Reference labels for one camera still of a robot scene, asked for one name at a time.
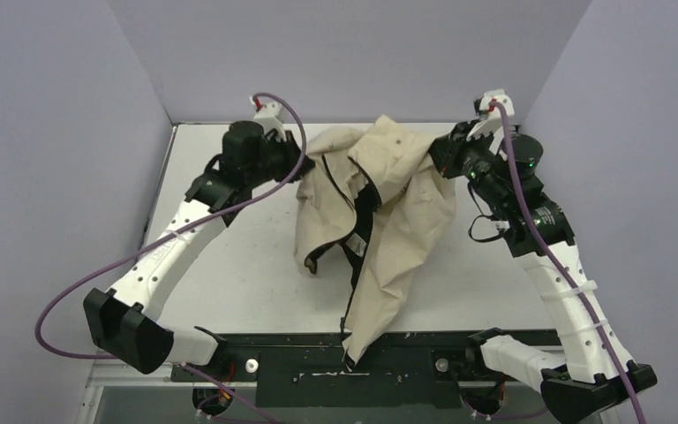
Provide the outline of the beige zip jacket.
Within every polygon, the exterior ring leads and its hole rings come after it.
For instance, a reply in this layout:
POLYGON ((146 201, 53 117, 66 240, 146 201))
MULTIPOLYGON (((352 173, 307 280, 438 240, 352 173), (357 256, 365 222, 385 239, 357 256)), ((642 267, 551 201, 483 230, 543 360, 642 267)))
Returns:
POLYGON ((314 275, 338 246, 352 268, 340 331, 355 368, 403 309, 414 275, 456 215, 454 181, 435 168, 433 136, 390 117, 368 129, 334 126, 307 144, 313 167, 300 179, 294 256, 314 275))

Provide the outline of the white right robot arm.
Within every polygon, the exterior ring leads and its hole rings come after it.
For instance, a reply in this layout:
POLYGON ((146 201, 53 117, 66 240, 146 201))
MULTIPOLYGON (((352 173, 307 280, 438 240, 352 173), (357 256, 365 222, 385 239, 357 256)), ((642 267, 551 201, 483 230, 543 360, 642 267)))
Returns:
POLYGON ((635 361, 604 315, 561 207, 545 193, 536 169, 541 144, 524 134, 495 145, 492 134, 471 136, 462 122, 434 140, 429 153, 444 178, 464 177, 496 238, 536 287, 563 350, 562 357, 524 344, 499 329, 470 336, 466 370, 477 378, 499 373, 542 397, 562 423, 578 423, 655 386, 651 366, 635 361))

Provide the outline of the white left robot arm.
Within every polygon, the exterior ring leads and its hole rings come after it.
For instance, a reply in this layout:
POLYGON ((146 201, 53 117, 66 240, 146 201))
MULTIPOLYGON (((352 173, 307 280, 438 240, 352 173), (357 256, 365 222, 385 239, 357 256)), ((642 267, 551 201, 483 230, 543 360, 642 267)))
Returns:
POLYGON ((208 380, 228 370, 222 338, 195 327, 172 329, 158 320, 170 295, 203 250, 260 197, 268 182, 275 190, 311 168, 307 139, 277 126, 237 121, 222 136, 222 151, 192 181, 161 235, 132 259, 132 267, 107 290, 83 300, 94 344, 144 375, 165 363, 191 363, 208 380))

